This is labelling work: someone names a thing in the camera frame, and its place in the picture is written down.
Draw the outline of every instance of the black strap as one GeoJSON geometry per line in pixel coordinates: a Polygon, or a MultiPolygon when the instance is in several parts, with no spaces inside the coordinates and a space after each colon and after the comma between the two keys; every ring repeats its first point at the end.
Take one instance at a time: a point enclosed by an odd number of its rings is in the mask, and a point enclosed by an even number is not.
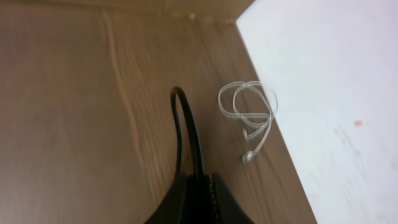
{"type": "Polygon", "coordinates": [[[193,174],[195,175],[195,178],[197,180],[200,180],[205,176],[205,171],[203,168],[203,157],[201,154],[198,131],[195,124],[195,120],[193,119],[191,108],[189,107],[187,97],[185,96],[184,91],[177,86],[174,87],[171,92],[172,111],[175,122],[175,129],[177,131],[177,163],[175,166],[175,179],[177,179],[177,177],[180,174],[181,154],[182,154],[181,127],[180,127],[180,121],[178,119],[177,106],[175,104],[175,95],[178,95],[178,98],[180,99],[182,111],[185,117],[185,123],[187,125],[188,137],[192,151],[193,174]]]}

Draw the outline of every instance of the red mark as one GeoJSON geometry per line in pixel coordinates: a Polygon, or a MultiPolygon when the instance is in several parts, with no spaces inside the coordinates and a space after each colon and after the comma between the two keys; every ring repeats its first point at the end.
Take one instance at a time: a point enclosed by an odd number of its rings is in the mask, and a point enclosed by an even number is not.
{"type": "Polygon", "coordinates": [[[354,125],[357,127],[362,126],[362,124],[363,124],[363,122],[361,120],[357,120],[354,122],[354,125]]]}

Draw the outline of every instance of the black object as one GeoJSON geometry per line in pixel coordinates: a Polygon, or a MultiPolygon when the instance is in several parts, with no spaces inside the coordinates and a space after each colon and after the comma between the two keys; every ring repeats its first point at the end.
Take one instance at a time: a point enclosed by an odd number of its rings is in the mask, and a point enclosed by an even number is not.
{"type": "Polygon", "coordinates": [[[180,87],[173,88],[171,103],[177,130],[177,164],[174,182],[146,224],[247,224],[253,223],[236,203],[217,173],[205,175],[197,128],[187,97],[180,87]],[[180,98],[192,150],[193,175],[180,173],[182,137],[175,95],[180,98]]]}

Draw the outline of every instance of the white surface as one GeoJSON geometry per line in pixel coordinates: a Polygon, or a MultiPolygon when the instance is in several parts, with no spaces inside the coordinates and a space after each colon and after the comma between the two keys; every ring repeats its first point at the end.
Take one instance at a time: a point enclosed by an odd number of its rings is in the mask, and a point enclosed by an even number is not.
{"type": "Polygon", "coordinates": [[[398,223],[398,2],[257,0],[238,26],[318,223],[398,223]]]}

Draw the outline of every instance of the coiled white cord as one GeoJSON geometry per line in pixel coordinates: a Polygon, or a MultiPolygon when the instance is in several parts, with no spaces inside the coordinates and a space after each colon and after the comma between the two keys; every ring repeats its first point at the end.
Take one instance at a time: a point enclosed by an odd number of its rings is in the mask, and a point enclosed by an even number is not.
{"type": "Polygon", "coordinates": [[[218,93],[218,106],[220,107],[221,112],[226,117],[233,118],[233,119],[241,119],[248,126],[250,126],[252,128],[257,128],[257,130],[255,132],[253,132],[249,135],[248,135],[248,132],[246,131],[246,129],[243,128],[243,136],[246,140],[256,137],[263,130],[267,129],[264,134],[264,137],[262,137],[257,148],[254,151],[248,151],[243,155],[243,162],[250,161],[257,154],[257,152],[260,151],[261,146],[265,143],[267,136],[269,134],[269,131],[271,130],[272,119],[275,118],[275,114],[278,110],[278,101],[277,101],[275,92],[271,90],[275,97],[275,102],[276,102],[276,109],[275,109],[275,111],[272,111],[272,108],[271,108],[269,102],[267,101],[266,97],[262,94],[262,92],[258,89],[258,87],[256,88],[255,86],[259,86],[259,88],[262,89],[261,82],[259,82],[259,81],[251,81],[251,82],[247,82],[247,83],[232,82],[230,84],[225,85],[223,88],[221,88],[220,92],[218,93]],[[236,88],[236,87],[237,87],[237,89],[235,90],[235,93],[233,96],[233,101],[232,101],[234,113],[231,113],[229,111],[226,111],[224,109],[223,105],[221,104],[221,95],[223,94],[224,91],[226,91],[230,88],[236,88]],[[261,100],[266,105],[269,113],[240,113],[238,111],[238,109],[236,109],[236,105],[235,105],[236,95],[238,95],[238,93],[241,92],[242,90],[244,90],[245,88],[248,88],[249,90],[254,91],[255,93],[257,93],[260,96],[261,100]],[[257,119],[265,119],[265,121],[256,123],[256,122],[252,122],[249,120],[249,119],[256,119],[256,118],[257,119]]]}

